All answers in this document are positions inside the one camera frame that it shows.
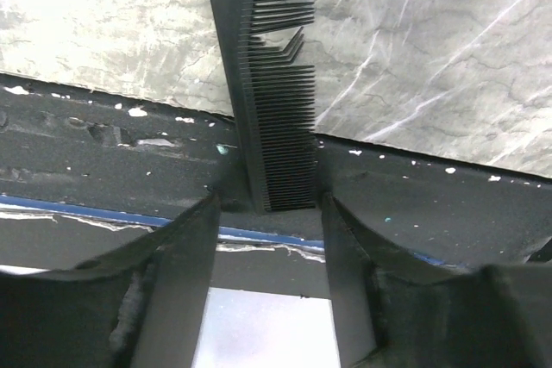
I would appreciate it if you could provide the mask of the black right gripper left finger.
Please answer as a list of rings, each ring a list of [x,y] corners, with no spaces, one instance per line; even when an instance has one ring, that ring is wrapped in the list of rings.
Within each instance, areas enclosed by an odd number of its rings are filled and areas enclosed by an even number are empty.
[[[221,205],[68,270],[1,276],[4,367],[188,367],[210,287]]]

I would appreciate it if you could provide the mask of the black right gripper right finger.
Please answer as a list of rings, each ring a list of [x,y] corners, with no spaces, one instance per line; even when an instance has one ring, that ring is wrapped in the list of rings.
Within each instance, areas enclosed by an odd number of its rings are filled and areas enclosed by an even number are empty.
[[[550,366],[550,264],[433,265],[330,194],[321,211],[342,366]]]

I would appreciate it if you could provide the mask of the black straight comb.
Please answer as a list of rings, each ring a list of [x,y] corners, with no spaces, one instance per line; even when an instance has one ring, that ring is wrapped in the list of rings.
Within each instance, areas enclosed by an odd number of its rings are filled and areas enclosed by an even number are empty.
[[[253,205],[315,205],[315,67],[300,65],[315,0],[210,0]]]

